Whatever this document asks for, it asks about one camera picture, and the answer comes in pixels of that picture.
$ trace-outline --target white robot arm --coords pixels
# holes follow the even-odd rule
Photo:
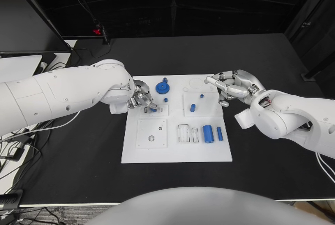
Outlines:
[[[98,101],[113,114],[142,105],[156,109],[146,83],[131,79],[117,60],[0,83],[0,135],[88,109]]]
[[[235,115],[243,129],[257,126],[272,139],[284,138],[306,149],[335,158],[335,101],[302,98],[277,90],[266,90],[246,71],[208,76],[205,83],[221,89],[220,104],[238,99],[250,105]]]

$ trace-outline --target blue cylinder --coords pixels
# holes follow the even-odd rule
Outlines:
[[[205,143],[214,143],[214,136],[212,136],[212,129],[211,125],[207,125],[202,127],[204,130],[204,138],[205,138]]]
[[[217,127],[217,131],[218,131],[218,140],[224,141],[221,127]]]
[[[191,109],[189,109],[191,112],[195,111],[195,104],[191,105]]]
[[[169,84],[166,82],[160,82],[156,85],[156,91],[159,94],[166,94],[169,92]]]

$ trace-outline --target black monitor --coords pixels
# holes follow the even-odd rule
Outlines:
[[[69,51],[36,2],[0,0],[0,54]]]

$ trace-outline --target black table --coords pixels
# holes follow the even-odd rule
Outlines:
[[[97,56],[108,50],[101,40],[79,40],[75,47],[88,48]],[[79,65],[117,59],[131,75],[243,69],[269,90],[322,97],[316,83],[300,79],[308,70],[283,34],[116,39],[101,58],[85,50],[78,53]],[[240,128],[234,115],[246,108],[234,101],[222,109],[233,162],[121,164],[127,114],[111,115],[108,105],[98,103],[52,130],[43,157],[17,187],[25,190],[20,203],[114,203],[185,186],[230,188],[277,200],[335,198],[315,153],[290,140],[267,138],[256,127]],[[56,119],[53,126],[72,117]],[[46,135],[40,132],[40,144]],[[335,167],[335,161],[323,159]]]

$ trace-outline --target white cable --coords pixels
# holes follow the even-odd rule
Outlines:
[[[74,119],[77,118],[78,114],[79,114],[79,111],[78,111],[78,113],[77,113],[75,117],[72,118],[72,120],[71,120],[68,123],[65,123],[64,125],[61,125],[61,126],[58,126],[58,127],[43,128],[43,129],[39,129],[39,130],[32,130],[32,131],[25,132],[25,133],[22,133],[22,134],[19,134],[19,135],[10,136],[10,137],[7,137],[6,139],[0,140],[0,143],[1,143],[1,142],[4,142],[4,141],[7,141],[9,139],[16,138],[16,137],[17,137],[17,136],[20,136],[20,135],[27,134],[27,133],[32,133],[32,132],[40,132],[40,131],[46,131],[46,130],[51,130],[51,129],[55,129],[55,128],[61,128],[61,127],[64,127],[65,125],[68,125],[68,124],[74,121]]]
[[[326,165],[326,167],[329,168],[329,170],[332,171],[332,173],[334,173],[334,175],[335,175],[335,171],[334,171],[334,169],[331,168],[331,166],[325,163],[325,161],[323,161],[323,159],[322,159],[319,153],[318,153],[318,156],[319,156],[319,159],[321,159],[322,163]]]
[[[318,152],[315,153],[315,155],[316,155],[316,159],[318,159],[318,162],[319,162],[319,166],[321,166],[321,168],[323,169],[323,171],[325,171],[325,173],[326,173],[328,177],[331,178],[331,180],[332,180],[332,181],[334,181],[334,183],[335,183],[335,180],[334,180],[334,178],[332,178],[331,174],[328,173],[328,171],[325,170],[325,168],[323,168],[323,166],[322,166],[322,164],[321,164],[319,156],[318,156]]]

